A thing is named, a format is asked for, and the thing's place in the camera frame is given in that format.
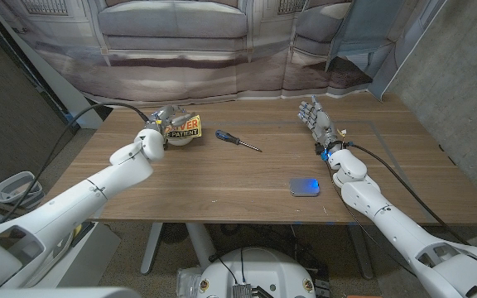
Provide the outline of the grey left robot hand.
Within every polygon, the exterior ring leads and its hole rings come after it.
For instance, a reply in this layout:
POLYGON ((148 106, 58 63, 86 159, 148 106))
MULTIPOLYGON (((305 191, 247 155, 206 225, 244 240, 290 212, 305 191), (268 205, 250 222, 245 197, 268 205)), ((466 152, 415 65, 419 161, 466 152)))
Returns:
POLYGON ((178 105, 167 105, 152 113, 144 128, 158 131, 163 136, 163 143, 167 143, 166 128, 179 127, 194 116, 178 105))

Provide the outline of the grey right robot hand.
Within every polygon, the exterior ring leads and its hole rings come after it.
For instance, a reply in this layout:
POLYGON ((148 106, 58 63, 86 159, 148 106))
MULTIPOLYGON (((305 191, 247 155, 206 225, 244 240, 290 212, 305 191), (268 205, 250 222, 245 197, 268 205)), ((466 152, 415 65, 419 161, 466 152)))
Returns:
POLYGON ((316 148, 322 146, 328 153, 342 149, 342 141, 335 134, 334 124, 315 95, 311 96, 310 103, 301 102, 298 117, 311 130, 316 148))

